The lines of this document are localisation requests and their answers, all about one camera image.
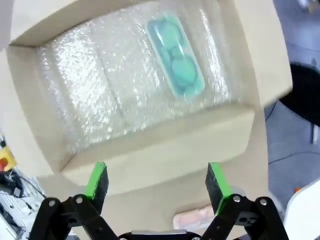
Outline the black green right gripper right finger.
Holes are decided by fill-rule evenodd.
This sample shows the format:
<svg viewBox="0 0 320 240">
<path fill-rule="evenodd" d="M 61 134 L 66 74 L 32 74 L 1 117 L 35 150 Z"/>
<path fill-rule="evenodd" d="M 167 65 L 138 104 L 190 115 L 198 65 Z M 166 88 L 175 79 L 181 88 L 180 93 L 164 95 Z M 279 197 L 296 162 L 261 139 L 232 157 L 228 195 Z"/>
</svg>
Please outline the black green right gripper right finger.
<svg viewBox="0 0 320 240">
<path fill-rule="evenodd" d="M 225 240 L 234 226 L 242 226 L 251 240 L 286 240 L 288 235 L 273 200 L 251 201 L 232 193 L 220 164 L 208 164 L 205 186 L 215 215 L 202 240 Z"/>
</svg>

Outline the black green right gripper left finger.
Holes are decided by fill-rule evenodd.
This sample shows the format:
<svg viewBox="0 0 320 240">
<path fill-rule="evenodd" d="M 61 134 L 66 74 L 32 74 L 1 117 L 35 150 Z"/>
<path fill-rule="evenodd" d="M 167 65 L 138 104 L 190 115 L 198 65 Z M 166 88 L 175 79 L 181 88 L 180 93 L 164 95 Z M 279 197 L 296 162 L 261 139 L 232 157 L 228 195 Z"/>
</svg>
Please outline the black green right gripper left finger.
<svg viewBox="0 0 320 240">
<path fill-rule="evenodd" d="M 116 240 L 118 236 L 101 217 L 109 187 L 107 166 L 95 164 L 84 193 L 61 202 L 56 197 L 45 198 L 38 210 L 30 240 L 65 240 L 71 229 L 83 227 L 91 240 Z"/>
</svg>

